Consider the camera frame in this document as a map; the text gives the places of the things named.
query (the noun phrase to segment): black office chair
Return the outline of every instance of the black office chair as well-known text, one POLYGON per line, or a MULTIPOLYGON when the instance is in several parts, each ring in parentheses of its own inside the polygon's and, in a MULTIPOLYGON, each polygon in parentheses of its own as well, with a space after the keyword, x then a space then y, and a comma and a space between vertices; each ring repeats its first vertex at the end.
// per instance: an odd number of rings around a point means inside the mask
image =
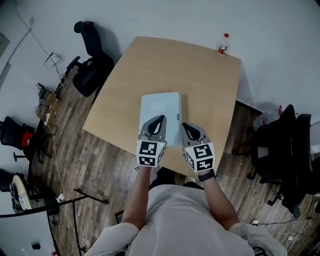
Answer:
POLYGON ((73 78, 75 88, 85 97, 90 96, 96 89, 94 100, 114 68, 114 60, 102 50, 100 36, 93 22, 79 21, 74 25, 74 32, 81 33, 87 53, 92 56, 83 63, 76 57, 66 68, 66 74, 78 66, 78 73, 73 78))
POLYGON ((43 139, 35 133, 33 127, 27 126, 25 123, 21 126, 9 116, 3 122, 0 121, 0 141, 2 145, 11 146, 23 151, 24 155, 13 153, 15 162, 18 158, 27 158, 32 162, 36 151, 38 152, 38 161, 41 164, 43 164, 43 161, 40 160, 41 151, 49 158, 52 157, 51 154, 43 149, 43 139))
POLYGON ((14 178, 14 174, 6 172, 3 169, 0 169, 0 191, 1 192, 10 192, 10 183, 14 178))
POLYGON ((295 109, 288 105, 278 120, 260 126, 257 131, 253 127, 247 129, 247 133, 252 135, 250 151, 233 149, 232 153, 234 156, 251 155, 254 170, 247 175, 249 180, 259 174, 261 184, 281 184, 285 170, 290 169, 292 164, 291 141, 295 125, 295 109))
POLYGON ((296 119, 296 130, 292 140, 294 167, 288 170, 281 183, 282 205, 293 216, 300 217, 299 205, 306 194, 315 195, 320 190, 320 157, 311 161, 310 114, 301 114, 296 119))

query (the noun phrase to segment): chair armrest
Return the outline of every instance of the chair armrest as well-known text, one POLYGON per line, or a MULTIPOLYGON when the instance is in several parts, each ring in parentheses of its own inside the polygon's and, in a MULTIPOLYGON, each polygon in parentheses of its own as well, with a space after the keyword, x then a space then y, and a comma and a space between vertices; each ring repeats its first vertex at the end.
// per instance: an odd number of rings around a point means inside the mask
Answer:
POLYGON ((71 61, 71 63, 66 67, 67 72, 69 72, 74 66, 78 66, 78 67, 82 66, 82 64, 78 62, 79 59, 80 59, 80 56, 77 56, 74 58, 73 61, 71 61))

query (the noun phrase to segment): plastic bottle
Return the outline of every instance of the plastic bottle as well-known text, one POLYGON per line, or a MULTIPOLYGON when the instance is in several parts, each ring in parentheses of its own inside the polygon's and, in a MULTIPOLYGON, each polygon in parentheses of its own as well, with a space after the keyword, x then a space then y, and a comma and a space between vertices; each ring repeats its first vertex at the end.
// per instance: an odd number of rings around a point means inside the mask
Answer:
POLYGON ((228 38, 229 38, 229 34, 225 33, 224 34, 224 38, 220 42, 220 45, 219 45, 218 53, 219 53, 220 56, 226 55, 226 51, 227 51, 227 48, 228 48, 228 38))

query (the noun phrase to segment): desk leg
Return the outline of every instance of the desk leg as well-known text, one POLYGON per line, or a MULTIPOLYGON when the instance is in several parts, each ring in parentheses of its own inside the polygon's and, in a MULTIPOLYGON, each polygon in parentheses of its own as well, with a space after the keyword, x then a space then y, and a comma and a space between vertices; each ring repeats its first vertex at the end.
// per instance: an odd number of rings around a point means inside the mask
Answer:
POLYGON ((72 202, 72 210, 73 210, 73 222, 74 222, 74 232, 75 232, 75 238, 76 238, 76 245, 78 247, 79 255, 82 256, 81 248, 79 244, 79 237, 78 237, 78 230, 77 230, 77 221, 76 221, 76 206, 75 202, 72 202))
POLYGON ((89 194, 86 194, 86 193, 82 192, 82 190, 81 190, 80 188, 75 188, 74 191, 76 191, 76 192, 78 192, 79 194, 82 194, 82 195, 84 195, 84 196, 87 196, 88 198, 91 198, 91 199, 93 199, 93 200, 96 200, 96 201, 98 201, 98 202, 100 202, 100 203, 103 203, 103 204, 105 204, 105 205, 108 205, 108 204, 109 204, 109 201, 108 201, 107 199, 106 199, 106 200, 100 200, 100 199, 98 199, 98 198, 95 198, 95 197, 93 197, 92 195, 89 195, 89 194))

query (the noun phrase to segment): light wood tabletop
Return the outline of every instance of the light wood tabletop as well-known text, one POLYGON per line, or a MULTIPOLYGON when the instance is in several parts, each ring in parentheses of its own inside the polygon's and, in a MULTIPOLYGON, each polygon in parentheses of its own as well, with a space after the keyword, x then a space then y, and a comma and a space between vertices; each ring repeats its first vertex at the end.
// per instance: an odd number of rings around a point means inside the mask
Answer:
MULTIPOLYGON (((232 120, 240 66, 240 59, 221 57, 213 49, 138 36, 106 80, 83 129, 136 154, 141 97, 178 92, 182 121, 205 129, 213 142, 216 170, 232 120)), ((182 154, 182 147, 168 147, 160 164, 196 177, 182 154)))

